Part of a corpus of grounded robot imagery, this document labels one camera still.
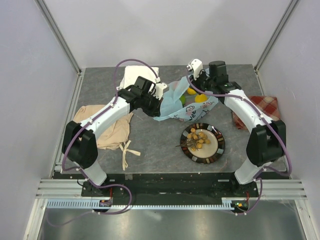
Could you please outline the light blue plastic bag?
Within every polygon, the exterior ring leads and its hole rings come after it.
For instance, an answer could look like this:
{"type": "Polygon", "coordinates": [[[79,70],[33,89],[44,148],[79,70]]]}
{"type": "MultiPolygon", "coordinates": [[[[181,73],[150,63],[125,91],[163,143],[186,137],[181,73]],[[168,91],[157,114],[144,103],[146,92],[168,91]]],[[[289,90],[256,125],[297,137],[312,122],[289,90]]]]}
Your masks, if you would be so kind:
{"type": "Polygon", "coordinates": [[[160,107],[160,116],[153,119],[160,122],[167,119],[177,119],[183,122],[195,122],[209,113],[217,104],[218,99],[208,96],[207,101],[196,103],[195,95],[187,93],[189,82],[184,76],[180,80],[168,84],[168,90],[163,94],[163,101],[160,107]],[[180,97],[186,97],[183,107],[180,97]]]}

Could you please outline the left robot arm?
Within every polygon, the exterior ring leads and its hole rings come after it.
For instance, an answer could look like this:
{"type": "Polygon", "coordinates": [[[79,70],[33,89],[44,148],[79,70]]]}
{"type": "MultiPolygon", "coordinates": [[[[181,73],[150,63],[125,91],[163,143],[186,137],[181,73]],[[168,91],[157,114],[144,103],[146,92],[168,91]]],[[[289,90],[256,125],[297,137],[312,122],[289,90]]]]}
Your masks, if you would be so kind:
{"type": "Polygon", "coordinates": [[[99,197],[106,196],[110,185],[107,174],[97,161],[97,140],[102,133],[120,118],[134,110],[142,109],[149,117],[159,117],[163,94],[168,85],[138,76],[134,84],[117,91],[112,100],[94,115],[77,123],[70,121],[64,131],[61,152],[76,164],[84,176],[93,183],[92,191],[99,197]]]}

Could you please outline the yellow fake lemon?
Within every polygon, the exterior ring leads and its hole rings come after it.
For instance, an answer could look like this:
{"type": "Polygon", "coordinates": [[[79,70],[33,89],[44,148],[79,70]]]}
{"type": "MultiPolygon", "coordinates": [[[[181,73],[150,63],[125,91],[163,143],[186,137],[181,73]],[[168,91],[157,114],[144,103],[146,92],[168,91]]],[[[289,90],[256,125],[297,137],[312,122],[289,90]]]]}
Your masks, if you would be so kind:
{"type": "Polygon", "coordinates": [[[195,103],[203,103],[208,100],[207,96],[205,94],[198,94],[194,98],[195,103]]]}

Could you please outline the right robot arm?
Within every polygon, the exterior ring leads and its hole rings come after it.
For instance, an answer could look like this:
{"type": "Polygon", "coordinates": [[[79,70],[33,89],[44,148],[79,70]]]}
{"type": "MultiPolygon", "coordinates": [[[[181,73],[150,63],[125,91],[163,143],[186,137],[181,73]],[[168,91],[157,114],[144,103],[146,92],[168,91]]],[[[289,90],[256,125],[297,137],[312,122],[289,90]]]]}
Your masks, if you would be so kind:
{"type": "Polygon", "coordinates": [[[199,59],[193,59],[187,70],[191,72],[188,81],[198,93],[213,96],[232,110],[250,133],[246,146],[247,158],[229,184],[229,191],[235,197],[247,191],[247,185],[270,164],[282,158],[286,153],[286,125],[282,120],[273,120],[259,110],[246,96],[240,85],[229,81],[227,66],[224,61],[212,61],[208,71],[199,59]]]}

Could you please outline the yellow fake berry bunch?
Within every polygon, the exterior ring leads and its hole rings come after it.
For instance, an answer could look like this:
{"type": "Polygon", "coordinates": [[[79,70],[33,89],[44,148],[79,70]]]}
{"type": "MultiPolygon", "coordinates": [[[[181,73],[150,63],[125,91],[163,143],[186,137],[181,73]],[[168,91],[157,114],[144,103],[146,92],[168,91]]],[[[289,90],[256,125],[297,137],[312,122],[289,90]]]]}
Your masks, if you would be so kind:
{"type": "Polygon", "coordinates": [[[197,131],[196,128],[192,127],[186,135],[186,139],[183,140],[177,147],[188,148],[191,151],[197,151],[203,148],[203,145],[211,144],[210,139],[203,131],[197,131]]]}

